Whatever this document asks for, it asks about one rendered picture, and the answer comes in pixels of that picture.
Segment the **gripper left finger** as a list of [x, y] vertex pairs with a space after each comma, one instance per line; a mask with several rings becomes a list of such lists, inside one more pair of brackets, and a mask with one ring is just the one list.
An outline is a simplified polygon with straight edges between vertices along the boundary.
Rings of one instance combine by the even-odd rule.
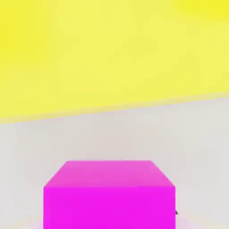
[[38, 220], [23, 227], [23, 229], [43, 229], [43, 221]]

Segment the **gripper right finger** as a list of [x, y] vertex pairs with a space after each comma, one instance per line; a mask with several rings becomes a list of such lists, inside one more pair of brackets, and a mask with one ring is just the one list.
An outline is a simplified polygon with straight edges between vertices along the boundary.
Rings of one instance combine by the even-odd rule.
[[176, 229], [197, 229], [196, 225], [176, 211]]

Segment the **small magenta cube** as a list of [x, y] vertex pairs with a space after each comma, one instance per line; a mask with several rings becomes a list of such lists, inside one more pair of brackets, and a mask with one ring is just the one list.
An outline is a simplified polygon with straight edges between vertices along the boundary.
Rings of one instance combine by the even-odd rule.
[[152, 161], [67, 161], [43, 189], [43, 229], [176, 229], [175, 185]]

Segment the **large yellow box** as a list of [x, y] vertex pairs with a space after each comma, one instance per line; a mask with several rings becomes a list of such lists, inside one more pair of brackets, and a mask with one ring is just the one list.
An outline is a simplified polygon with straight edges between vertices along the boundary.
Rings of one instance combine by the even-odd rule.
[[0, 0], [0, 124], [229, 97], [229, 0]]

